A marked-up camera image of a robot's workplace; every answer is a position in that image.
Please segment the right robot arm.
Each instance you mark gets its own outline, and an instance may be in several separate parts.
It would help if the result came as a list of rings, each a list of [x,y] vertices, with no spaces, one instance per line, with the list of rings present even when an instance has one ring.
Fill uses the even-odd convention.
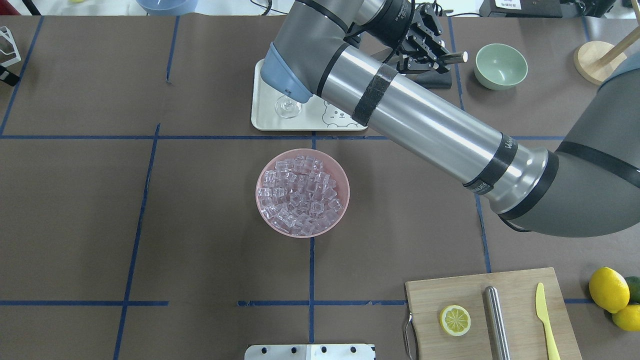
[[[639,55],[606,76],[558,148],[529,149],[351,43],[355,25],[397,51],[423,25],[406,0],[296,0],[261,77],[316,95],[489,200],[510,228],[596,237],[640,218]]]

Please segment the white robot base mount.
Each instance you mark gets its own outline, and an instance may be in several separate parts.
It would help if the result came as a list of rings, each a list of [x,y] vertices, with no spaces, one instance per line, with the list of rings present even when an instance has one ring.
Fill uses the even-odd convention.
[[[245,360],[375,360],[373,344],[255,344],[247,347]]]

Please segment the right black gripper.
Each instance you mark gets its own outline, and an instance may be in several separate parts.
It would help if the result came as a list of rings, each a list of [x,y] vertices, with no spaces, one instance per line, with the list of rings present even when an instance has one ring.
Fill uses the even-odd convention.
[[[438,58],[450,54],[450,51],[442,39],[442,25],[436,9],[434,3],[424,3],[414,10],[412,23],[398,50],[400,54],[410,56],[398,60],[398,73],[420,75],[435,71],[443,75],[451,71],[450,65]]]

